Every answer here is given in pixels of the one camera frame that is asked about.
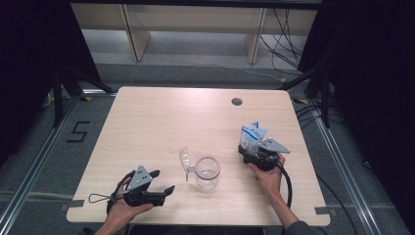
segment hand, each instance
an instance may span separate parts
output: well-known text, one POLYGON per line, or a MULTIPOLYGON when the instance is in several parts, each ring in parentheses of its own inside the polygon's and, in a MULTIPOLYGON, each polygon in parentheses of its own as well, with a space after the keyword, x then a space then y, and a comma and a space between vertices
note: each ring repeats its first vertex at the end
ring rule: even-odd
MULTIPOLYGON (((280 153, 278 153, 278 158, 281 165, 284 165, 285 158, 280 153)), ((262 186, 268 199, 282 198, 280 193, 282 172, 280 168, 274 167, 269 171, 262 171, 254 164, 248 164, 248 166, 255 173, 256 180, 262 186)))
MULTIPOLYGON (((127 178, 124 182, 122 182, 122 186, 120 187, 119 191, 124 188, 130 179, 131 178, 127 178)), ((136 215, 147 212, 152 208, 152 204, 144 204, 139 207, 131 207, 122 199, 121 195, 117 195, 115 197, 115 203, 111 207, 104 225, 95 234, 117 234, 136 215)))
MULTIPOLYGON (((285 158, 280 153, 278 153, 278 157, 281 166, 283 166, 285 158)), ((299 221, 299 219, 289 209, 287 204, 284 202, 283 197, 281 196, 281 169, 275 167, 269 171, 262 171, 254 164, 249 164, 249 166, 251 170, 255 173, 256 180, 262 186, 262 189, 266 197, 268 198, 269 203, 277 213, 284 228, 288 229, 291 226, 291 224, 299 221)))

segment table hole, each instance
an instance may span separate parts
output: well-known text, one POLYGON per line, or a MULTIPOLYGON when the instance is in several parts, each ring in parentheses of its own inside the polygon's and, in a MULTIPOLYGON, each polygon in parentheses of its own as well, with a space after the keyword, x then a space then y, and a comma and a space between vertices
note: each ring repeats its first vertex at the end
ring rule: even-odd
POLYGON ((242 105, 242 100, 241 100, 241 99, 239 99, 239 98, 233 98, 233 99, 232 99, 232 104, 233 104, 234 106, 240 106, 240 105, 242 105))

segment black cable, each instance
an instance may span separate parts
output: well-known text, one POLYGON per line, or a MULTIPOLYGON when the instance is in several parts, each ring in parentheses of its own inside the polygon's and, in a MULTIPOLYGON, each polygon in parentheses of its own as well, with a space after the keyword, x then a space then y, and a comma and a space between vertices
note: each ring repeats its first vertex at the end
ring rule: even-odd
POLYGON ((299 109, 299 110, 296 110, 296 113, 301 112, 301 111, 303 111, 303 110, 305 110, 305 109, 310 109, 310 108, 314 108, 314 107, 320 107, 320 106, 318 106, 318 105, 309 105, 309 106, 305 106, 305 107, 303 107, 303 108, 301 108, 301 109, 299 109))
POLYGON ((329 120, 330 120, 331 122, 334 122, 334 123, 337 123, 337 124, 345 124, 345 121, 344 121, 344 120, 342 120, 342 121, 337 121, 337 120, 334 120, 334 119, 332 119, 332 118, 329 118, 329 120))
POLYGON ((274 65, 274 53, 272 53, 272 55, 271 55, 271 63, 272 63, 272 67, 278 72, 289 74, 289 75, 301 75, 301 74, 296 74, 296 73, 291 73, 291 72, 287 72, 287 71, 278 70, 274 65))
POLYGON ((287 49, 288 51, 291 51, 292 53, 293 53, 293 56, 294 56, 294 58, 296 59, 296 62, 297 62, 297 64, 299 63, 299 58, 297 57, 297 55, 298 55, 298 53, 296 52, 296 50, 298 50, 298 51, 300 51, 300 49, 298 49, 296 46, 294 46, 294 44, 293 44, 293 41, 291 40, 291 34, 290 34, 290 26, 289 26, 289 24, 288 24, 288 16, 289 16, 289 10, 288 9, 286 9, 286 18, 285 18, 285 23, 284 23, 284 26, 281 24, 281 21, 280 21, 280 19, 278 18, 278 15, 277 15, 277 12, 276 12, 276 10, 274 9, 274 15, 275 15, 275 18, 277 19, 277 21, 278 21, 278 24, 280 25, 280 27, 281 27, 281 35, 284 35, 284 37, 286 38, 286 40, 287 40, 287 42, 289 43, 289 45, 290 45, 290 47, 292 48, 292 50, 289 50, 289 49, 287 49))
POLYGON ((316 173, 316 176, 317 176, 317 178, 324 184, 324 186, 326 186, 327 187, 327 189, 333 194, 333 196, 336 198, 336 200, 339 202, 339 204, 340 204, 340 206, 342 207, 342 209, 343 209, 343 211, 345 211, 345 214, 346 214, 346 216, 347 216, 347 219, 348 219, 348 221, 350 222, 350 224, 351 224, 351 227, 352 227, 352 229, 353 229, 353 231, 354 231, 354 234, 358 234, 358 232, 357 232, 357 229, 356 229, 356 225, 354 224, 354 222, 353 222, 353 220, 351 219, 351 216, 350 216, 350 214, 348 213, 348 211, 347 211, 347 209, 346 209, 346 207, 345 207, 345 205, 342 203, 342 200, 340 200, 340 198, 337 196, 337 194, 333 191, 333 189, 329 186, 329 184, 328 183, 326 183, 326 181, 324 181, 324 179, 320 176, 320 175, 318 175, 317 173, 316 173))
POLYGON ((303 119, 303 120, 301 120, 301 121, 304 121, 304 120, 307 120, 307 119, 310 119, 310 118, 311 118, 311 120, 310 120, 309 122, 307 122, 305 125, 303 125, 300 129, 305 128, 305 127, 306 127, 306 126, 308 126, 310 123, 312 123, 314 120, 321 118, 321 116, 317 116, 317 117, 308 117, 308 118, 305 118, 305 119, 303 119))
POLYGON ((265 40, 263 39, 263 37, 261 36, 260 39, 262 40, 262 42, 265 44, 265 46, 268 48, 268 50, 275 56, 279 57, 280 59, 282 59, 283 61, 285 61, 287 64, 289 64, 292 67, 296 67, 297 65, 292 62, 291 60, 289 60, 288 58, 286 58, 285 56, 281 55, 279 52, 276 51, 276 46, 278 45, 278 41, 277 44, 275 45, 274 48, 272 48, 270 45, 268 45, 268 43, 265 42, 265 40))
POLYGON ((302 116, 304 116, 305 114, 307 114, 307 113, 309 113, 309 112, 311 112, 311 111, 318 110, 319 108, 320 108, 320 106, 315 106, 315 107, 313 107, 313 108, 311 108, 311 109, 308 109, 308 110, 306 110, 306 111, 302 112, 301 114, 297 115, 297 119, 300 119, 300 118, 301 118, 302 116))
MULTIPOLYGON (((288 175, 287 171, 284 169, 284 166, 283 164, 281 164, 280 160, 278 160, 278 163, 276 164, 276 166, 281 170, 281 172, 283 173, 287 181, 287 188, 288 188, 287 207, 290 209, 291 203, 293 200, 293 185, 291 183, 290 176, 288 175)), ((281 235, 284 235, 284 234, 285 234, 285 229, 283 227, 283 229, 281 230, 281 235)))
POLYGON ((281 47, 283 47, 284 49, 286 49, 287 51, 291 51, 289 48, 287 48, 286 46, 284 46, 283 44, 280 43, 281 37, 283 36, 283 34, 280 35, 280 37, 277 39, 275 37, 275 35, 272 35, 272 37, 275 39, 275 41, 277 42, 277 44, 279 44, 281 47))
POLYGON ((317 228, 318 230, 320 230, 321 233, 323 233, 325 235, 329 235, 323 228, 321 228, 321 227, 315 227, 315 228, 317 228))

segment human hand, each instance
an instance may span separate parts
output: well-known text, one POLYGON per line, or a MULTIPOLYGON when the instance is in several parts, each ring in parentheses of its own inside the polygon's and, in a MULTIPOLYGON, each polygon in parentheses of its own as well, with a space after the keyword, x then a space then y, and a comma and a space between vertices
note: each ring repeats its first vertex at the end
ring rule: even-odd
MULTIPOLYGON (((119 188, 119 191, 124 188, 130 179, 131 178, 127 178, 124 180, 124 182, 122 182, 122 186, 119 188)), ((122 199, 122 195, 117 195, 104 225, 95 234, 117 234, 136 215, 147 212, 152 208, 152 204, 144 204, 139 207, 131 207, 122 199)))
MULTIPOLYGON (((278 153, 278 158, 281 165, 284 165, 285 158, 280 153, 278 153)), ((268 199, 275 197, 282 199, 280 193, 282 172, 279 167, 262 171, 254 164, 248 164, 248 166, 255 173, 256 181, 260 184, 268 199)))

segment floor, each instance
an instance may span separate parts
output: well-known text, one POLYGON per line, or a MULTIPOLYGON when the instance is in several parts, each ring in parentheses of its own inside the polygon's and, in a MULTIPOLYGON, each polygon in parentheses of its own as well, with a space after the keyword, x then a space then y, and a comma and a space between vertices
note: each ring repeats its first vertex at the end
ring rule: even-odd
MULTIPOLYGON (((272 58, 264 43, 259 45, 256 63, 248 64, 244 35, 239 34, 153 32, 143 60, 136 63, 132 60, 133 56, 125 32, 100 30, 83 30, 83 32, 102 77, 115 86, 130 82, 125 80, 125 77, 120 77, 120 74, 123 75, 120 66, 128 68, 124 71, 125 76, 128 76, 129 72, 135 72, 134 68, 143 70, 154 66, 159 66, 161 72, 165 72, 164 68, 175 67, 178 73, 195 70, 195 74, 197 70, 218 69, 241 72, 257 79, 257 83, 270 78, 275 80, 273 82, 281 82, 286 76, 293 77, 283 72, 299 73, 285 61, 272 58), (112 73, 114 68, 121 71, 112 73), (278 75, 261 73, 274 68, 282 72, 278 72, 278 75)), ((293 36, 291 39, 292 44, 299 49, 303 48, 306 41, 306 37, 293 36)), ((276 44, 275 38, 271 35, 264 36, 264 41, 272 48, 276 44)), ((286 47, 290 46, 287 40, 284 40, 283 44, 286 47)), ((277 51, 296 63, 292 52, 281 47, 278 47, 277 51)), ((301 110, 303 108, 306 110, 308 106, 302 101, 304 97, 301 91, 305 85, 301 84, 298 88, 293 88, 290 95, 298 110, 300 126, 315 171, 325 179, 324 182, 320 181, 320 187, 330 209, 332 223, 323 228, 324 231, 328 234, 409 234, 376 176, 370 168, 362 164, 364 157, 361 156, 343 124, 335 102, 330 108, 332 123, 330 129, 325 129, 321 120, 315 118, 319 115, 318 110, 309 109, 309 112, 301 110)), ((67 126, 58 130, 61 132, 56 135, 50 126, 53 122, 53 109, 46 107, 39 115, 36 125, 28 132, 21 150, 1 168, 1 210, 11 205, 13 197, 16 197, 15 192, 21 192, 25 184, 29 184, 30 181, 33 184, 29 192, 26 192, 28 196, 22 198, 25 203, 21 203, 21 206, 15 205, 20 212, 11 218, 12 226, 2 230, 1 234, 76 234, 82 226, 92 228, 100 226, 100 224, 72 224, 64 220, 71 195, 77 187, 81 174, 73 177, 66 175, 77 170, 82 172, 106 116, 93 117, 94 122, 88 126, 88 135, 92 137, 86 139, 87 143, 77 150, 67 142, 69 138, 73 138, 71 127, 77 121, 91 119, 91 114, 93 116, 100 112, 108 112, 114 97, 98 95, 93 99, 94 106, 90 102, 82 102, 84 100, 66 100, 67 107, 71 109, 71 117, 68 119, 67 126), (51 142, 54 136, 58 137, 51 149, 42 148, 43 143, 51 142), (53 154, 41 162, 39 156, 48 151, 53 154), (70 155, 76 155, 77 161, 57 157, 70 155), (34 177, 27 175, 28 172, 35 170, 32 163, 38 163, 36 166, 40 171, 34 177), (38 224, 33 224, 34 213, 44 216, 44 219, 36 220, 38 224)), ((276 234, 279 229, 279 227, 268 227, 264 231, 265 234, 276 234)), ((317 234, 324 233, 322 230, 315 231, 317 234)))

